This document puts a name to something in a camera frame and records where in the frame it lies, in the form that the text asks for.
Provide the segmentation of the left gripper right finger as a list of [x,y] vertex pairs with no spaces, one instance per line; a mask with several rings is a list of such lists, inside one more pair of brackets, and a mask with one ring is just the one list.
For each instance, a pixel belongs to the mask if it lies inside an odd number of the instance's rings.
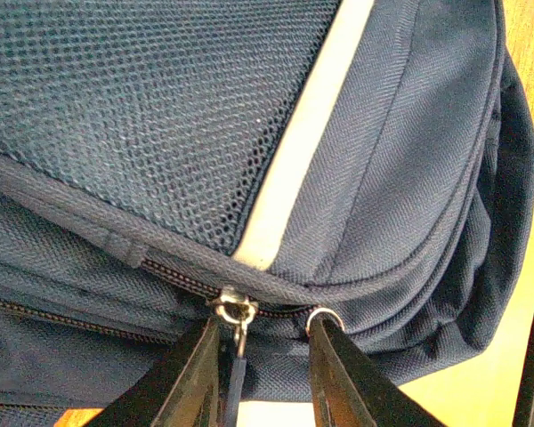
[[441,426],[393,384],[330,318],[309,327],[311,400],[317,426]]

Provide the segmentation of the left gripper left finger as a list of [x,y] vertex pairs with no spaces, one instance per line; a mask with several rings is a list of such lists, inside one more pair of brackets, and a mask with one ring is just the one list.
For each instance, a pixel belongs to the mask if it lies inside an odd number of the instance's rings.
[[201,320],[89,426],[216,426],[219,322]]

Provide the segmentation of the navy blue backpack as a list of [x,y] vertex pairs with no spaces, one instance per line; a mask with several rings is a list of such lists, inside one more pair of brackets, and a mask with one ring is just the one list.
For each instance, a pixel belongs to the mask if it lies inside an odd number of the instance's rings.
[[534,206],[499,1],[0,1],[0,426],[100,412],[219,322],[216,426],[482,353]]

